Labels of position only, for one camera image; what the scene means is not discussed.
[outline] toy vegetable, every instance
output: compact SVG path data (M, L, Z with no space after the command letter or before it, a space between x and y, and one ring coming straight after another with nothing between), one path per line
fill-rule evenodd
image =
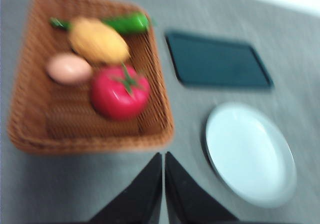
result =
M141 12L134 12L111 19L103 18L101 21L115 29L118 33L125 35L144 33L149 29L149 20L146 15ZM65 30L70 30L72 28L72 24L69 21L54 17L50 19L50 23L55 28L62 28Z
M148 80L131 66L103 69L93 79L91 102L102 115L126 120L138 115L147 105L150 93Z
M73 19L69 41L75 52L92 62L119 65L130 56L125 40L96 18Z

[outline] plate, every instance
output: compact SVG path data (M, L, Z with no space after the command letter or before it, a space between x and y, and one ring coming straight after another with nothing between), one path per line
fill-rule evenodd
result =
M213 168L241 198L264 208L292 198L295 161L286 139L264 114L241 103L222 104L209 115L205 135Z

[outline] yellow potato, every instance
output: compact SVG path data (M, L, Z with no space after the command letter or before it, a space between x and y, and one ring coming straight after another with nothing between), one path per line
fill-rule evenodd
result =
M69 41L72 48L88 61L120 65L129 58L125 40L99 19L77 17L71 23Z

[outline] gray tablecloth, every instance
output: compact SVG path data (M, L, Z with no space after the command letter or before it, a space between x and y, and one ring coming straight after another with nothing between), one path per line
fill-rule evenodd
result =
M209 194L241 220L320 222L320 19L254 0L128 0L155 18L155 34L175 120L171 151ZM1 0L1 223L85 221L122 191L152 152L35 156L17 150L5 131L17 55L29 0ZM248 41L268 69L271 92L185 88L178 81L164 31L176 28ZM216 105L238 101L261 110L281 129L298 175L282 207L253 206L214 175L201 130ZM163 196L160 223L167 224Z

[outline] plastic food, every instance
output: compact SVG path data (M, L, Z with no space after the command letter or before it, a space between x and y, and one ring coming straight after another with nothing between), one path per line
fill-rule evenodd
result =
M89 63L72 53L61 53L52 57L46 71L53 80L63 85L85 83L93 74Z
M91 102L106 117L126 120L138 115L147 105L148 80L124 64L103 69L93 79Z
M91 62L119 65L130 56L125 40L114 29L95 18L74 19L69 41L75 52Z
M115 29L120 34L144 33L149 29L149 20L145 14L134 12L115 18L103 18L102 22ZM72 25L69 21L50 18L50 23L55 28L70 30Z

